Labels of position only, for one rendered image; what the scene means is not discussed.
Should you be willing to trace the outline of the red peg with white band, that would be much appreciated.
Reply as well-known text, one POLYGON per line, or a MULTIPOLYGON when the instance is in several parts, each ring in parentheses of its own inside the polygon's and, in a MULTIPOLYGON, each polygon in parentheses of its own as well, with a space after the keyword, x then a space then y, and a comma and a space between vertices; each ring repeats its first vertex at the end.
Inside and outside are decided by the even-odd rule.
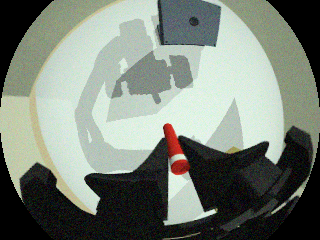
POLYGON ((179 139, 177 139, 175 129, 169 123, 164 124, 163 129, 164 137, 168 143, 169 167, 171 167, 171 171, 175 175, 184 175, 191 169, 191 165, 188 164, 189 161, 185 157, 185 152, 181 148, 179 139))

